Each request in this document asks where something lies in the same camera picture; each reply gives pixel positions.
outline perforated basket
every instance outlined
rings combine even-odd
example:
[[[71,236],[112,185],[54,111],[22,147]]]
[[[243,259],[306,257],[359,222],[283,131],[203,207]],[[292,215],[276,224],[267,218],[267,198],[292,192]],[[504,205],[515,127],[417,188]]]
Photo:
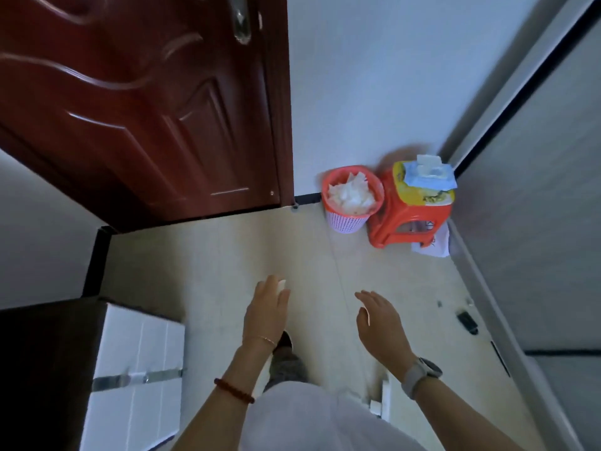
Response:
[[[333,209],[328,203],[328,189],[330,185],[338,185],[339,183],[346,183],[349,178],[349,174],[364,173],[367,178],[367,184],[374,194],[376,199],[376,205],[370,210],[369,213],[363,215],[345,215],[342,212],[338,212]],[[343,168],[333,169],[323,178],[321,183],[321,201],[326,209],[327,223],[337,233],[350,234],[356,233],[361,229],[365,222],[375,212],[380,210],[382,203],[384,202],[384,187],[379,178],[375,176],[369,169],[364,166],[345,166]]]

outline white wall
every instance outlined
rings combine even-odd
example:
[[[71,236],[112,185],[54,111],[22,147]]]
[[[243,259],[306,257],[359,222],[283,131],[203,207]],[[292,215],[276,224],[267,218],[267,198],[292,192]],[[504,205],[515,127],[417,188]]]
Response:
[[[79,297],[103,224],[0,150],[0,308]]]
[[[563,1],[288,0],[295,195],[331,168],[461,141]]]

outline floor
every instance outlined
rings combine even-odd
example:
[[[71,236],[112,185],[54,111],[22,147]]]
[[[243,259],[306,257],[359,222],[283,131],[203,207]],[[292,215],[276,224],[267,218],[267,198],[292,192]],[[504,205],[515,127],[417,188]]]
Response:
[[[409,245],[377,250],[364,229],[339,235],[327,226],[321,204],[112,238],[102,295],[186,325],[182,429],[228,366],[254,286],[270,273],[282,275],[292,289],[288,330],[313,383],[332,393],[380,399],[387,374],[362,347],[353,295],[376,290],[401,314],[414,351],[441,366],[450,387],[523,448],[545,449],[451,258],[412,253]],[[462,308],[478,322],[478,335],[457,321]],[[266,369],[255,395],[267,382]],[[426,449],[441,450],[416,404],[396,380],[391,384],[391,423]]]

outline white watch strap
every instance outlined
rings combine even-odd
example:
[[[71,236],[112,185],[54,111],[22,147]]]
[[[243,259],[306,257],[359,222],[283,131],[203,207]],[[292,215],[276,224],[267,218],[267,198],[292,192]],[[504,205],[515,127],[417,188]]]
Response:
[[[417,383],[428,376],[428,369],[425,364],[419,359],[411,366],[411,368],[405,373],[405,379],[403,380],[402,387],[405,394],[409,396],[411,400],[414,399],[414,390]]]

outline watch face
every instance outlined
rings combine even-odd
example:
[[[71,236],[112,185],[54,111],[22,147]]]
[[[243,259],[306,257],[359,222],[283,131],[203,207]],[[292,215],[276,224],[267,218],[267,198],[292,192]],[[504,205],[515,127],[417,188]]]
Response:
[[[436,376],[436,377],[442,376],[442,370],[440,370],[440,367],[438,367],[438,365],[436,365],[435,363],[433,363],[432,361],[429,361],[427,359],[424,359],[424,358],[420,358],[420,359],[422,360],[422,362],[425,365],[427,365],[430,368],[430,370],[432,372],[434,372],[433,373],[434,376]]]

